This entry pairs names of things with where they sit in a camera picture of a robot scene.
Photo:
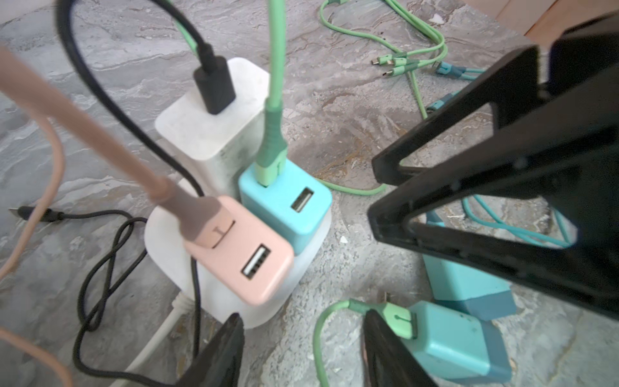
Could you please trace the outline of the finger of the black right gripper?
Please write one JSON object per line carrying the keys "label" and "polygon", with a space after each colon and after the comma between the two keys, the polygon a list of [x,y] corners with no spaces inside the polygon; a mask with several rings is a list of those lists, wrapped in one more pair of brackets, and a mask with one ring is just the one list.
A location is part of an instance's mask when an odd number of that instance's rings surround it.
{"label": "finger of the black right gripper", "polygon": [[421,174],[423,168],[402,167],[400,162],[485,104],[491,107],[494,130],[539,107],[538,60],[539,48],[534,45],[503,56],[437,112],[374,156],[372,171],[377,182],[398,186]]}
{"label": "finger of the black right gripper", "polygon": [[[564,238],[473,211],[487,196],[542,198]],[[618,316],[618,125],[514,124],[370,206],[375,238]]]}

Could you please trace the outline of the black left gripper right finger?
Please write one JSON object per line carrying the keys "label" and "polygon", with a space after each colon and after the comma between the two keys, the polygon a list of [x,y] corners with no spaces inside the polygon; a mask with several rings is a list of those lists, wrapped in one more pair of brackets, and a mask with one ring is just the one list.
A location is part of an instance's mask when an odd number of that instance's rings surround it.
{"label": "black left gripper right finger", "polygon": [[363,331],[369,386],[437,386],[376,311],[365,315]]}

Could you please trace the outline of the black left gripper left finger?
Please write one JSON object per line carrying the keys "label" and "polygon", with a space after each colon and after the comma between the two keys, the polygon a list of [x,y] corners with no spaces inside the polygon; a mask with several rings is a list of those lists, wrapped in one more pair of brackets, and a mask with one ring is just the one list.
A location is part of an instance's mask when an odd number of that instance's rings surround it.
{"label": "black left gripper left finger", "polygon": [[175,386],[237,386],[243,346],[243,319],[235,313],[222,325]]}

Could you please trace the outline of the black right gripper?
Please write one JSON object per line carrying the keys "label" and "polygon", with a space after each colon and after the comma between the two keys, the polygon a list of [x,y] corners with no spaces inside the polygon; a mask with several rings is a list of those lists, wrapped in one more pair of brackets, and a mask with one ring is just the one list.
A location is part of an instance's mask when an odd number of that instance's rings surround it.
{"label": "black right gripper", "polygon": [[618,63],[618,13],[570,27],[551,45],[546,90],[558,97]]}

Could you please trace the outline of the teal charger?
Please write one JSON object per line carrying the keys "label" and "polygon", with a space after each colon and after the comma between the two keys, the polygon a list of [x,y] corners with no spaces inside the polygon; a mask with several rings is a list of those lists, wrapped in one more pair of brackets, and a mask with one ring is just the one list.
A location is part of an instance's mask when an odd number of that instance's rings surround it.
{"label": "teal charger", "polygon": [[332,205],[332,194],[321,182],[292,161],[274,183],[256,180],[257,164],[239,178],[242,204],[287,240],[296,256],[302,254]]}
{"label": "teal charger", "polygon": [[491,322],[424,301],[381,303],[378,311],[428,374],[462,385],[511,381],[504,340]]}

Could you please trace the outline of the pink charger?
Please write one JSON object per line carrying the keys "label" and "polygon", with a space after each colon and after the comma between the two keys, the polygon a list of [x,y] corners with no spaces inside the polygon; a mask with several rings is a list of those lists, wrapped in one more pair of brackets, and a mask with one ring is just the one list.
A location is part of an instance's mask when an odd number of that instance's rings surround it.
{"label": "pink charger", "polygon": [[216,243],[184,242],[186,251],[242,301],[259,306],[272,298],[293,267],[291,244],[235,199],[218,197],[232,219]]}

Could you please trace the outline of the teal USB charger plug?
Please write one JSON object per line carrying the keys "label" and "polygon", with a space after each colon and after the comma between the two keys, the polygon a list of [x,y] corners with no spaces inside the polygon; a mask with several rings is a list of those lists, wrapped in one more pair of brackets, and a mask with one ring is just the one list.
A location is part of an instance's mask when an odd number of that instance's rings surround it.
{"label": "teal USB charger plug", "polygon": [[517,313],[509,282],[472,267],[424,254],[434,300],[455,311],[490,321]]}

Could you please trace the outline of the white power strip cube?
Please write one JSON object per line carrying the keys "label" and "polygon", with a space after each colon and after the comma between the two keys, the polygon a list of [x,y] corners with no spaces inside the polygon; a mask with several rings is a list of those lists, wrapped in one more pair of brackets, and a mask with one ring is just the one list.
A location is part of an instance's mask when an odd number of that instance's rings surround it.
{"label": "white power strip cube", "polygon": [[190,261],[196,260],[201,306],[219,322],[234,313],[247,329],[267,322],[327,236],[330,190],[294,170],[269,187],[246,172],[240,199],[200,197],[185,179],[166,183],[167,194],[154,198],[144,234],[152,260],[189,296]]}

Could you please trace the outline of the white charger block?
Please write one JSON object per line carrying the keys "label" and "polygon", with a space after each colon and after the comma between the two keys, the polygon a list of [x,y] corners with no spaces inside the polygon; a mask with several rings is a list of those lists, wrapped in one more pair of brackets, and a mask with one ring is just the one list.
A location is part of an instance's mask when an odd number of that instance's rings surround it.
{"label": "white charger block", "polygon": [[219,114],[207,112],[193,85],[155,120],[159,144],[184,166],[208,195],[240,199],[238,180],[264,135],[269,73],[251,61],[227,61],[236,98]]}

